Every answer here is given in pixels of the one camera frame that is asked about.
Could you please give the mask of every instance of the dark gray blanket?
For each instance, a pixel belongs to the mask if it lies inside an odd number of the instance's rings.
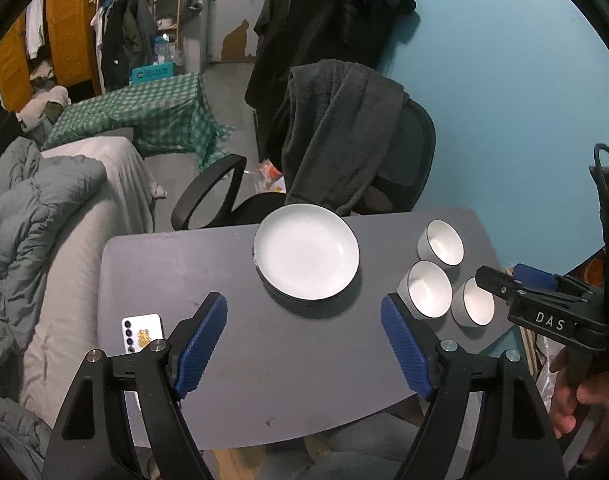
[[[291,70],[287,99],[286,203],[349,214],[399,130],[404,88],[366,66],[323,60]]]
[[[22,137],[0,158],[2,397],[12,396],[4,391],[7,381],[2,375],[8,373],[9,363],[21,357],[33,335],[56,237],[106,178],[104,165],[97,160],[81,155],[43,158],[36,144]],[[0,442],[12,458],[22,462],[30,478],[37,471],[32,465],[41,465],[49,433],[35,415],[12,399],[0,398]]]

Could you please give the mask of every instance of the human hand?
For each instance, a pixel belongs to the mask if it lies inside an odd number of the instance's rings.
[[[558,372],[555,389],[551,398],[549,417],[553,424],[556,438],[570,433],[575,428],[575,408],[581,404],[602,404],[604,415],[589,437],[582,457],[588,460],[594,458],[604,444],[609,440],[609,372],[603,372],[584,381],[577,388],[569,385],[567,364],[569,352],[564,348],[551,362],[551,372]]]

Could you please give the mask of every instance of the wooden wardrobe door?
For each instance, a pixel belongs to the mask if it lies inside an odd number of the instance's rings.
[[[11,25],[0,42],[0,96],[7,110],[19,112],[31,99],[25,44],[25,12]]]
[[[91,79],[100,93],[89,0],[46,0],[46,23],[54,74],[59,85]]]

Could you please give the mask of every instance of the door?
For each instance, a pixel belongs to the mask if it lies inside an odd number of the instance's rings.
[[[94,6],[89,0],[46,0],[51,59],[59,85],[72,86],[91,79],[96,94],[100,81],[93,30]]]
[[[0,42],[0,97],[7,110],[19,112],[33,94],[28,80],[25,45],[25,12],[11,25]]]
[[[211,0],[208,10],[208,61],[253,63],[258,35],[253,27],[265,0]]]

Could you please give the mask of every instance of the white bowl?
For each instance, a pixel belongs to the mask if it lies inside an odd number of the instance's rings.
[[[357,272],[360,250],[353,231],[335,213],[291,204],[268,215],[253,242],[262,278],[282,294],[325,300],[344,290]]]
[[[418,262],[402,278],[398,294],[416,319],[435,319],[451,306],[448,276],[433,262]]]
[[[443,269],[458,266],[464,259],[462,238],[446,222],[433,220],[417,240],[417,255]]]
[[[460,326],[486,326],[495,314],[493,294],[479,288],[475,278],[469,278],[453,295],[451,313]]]

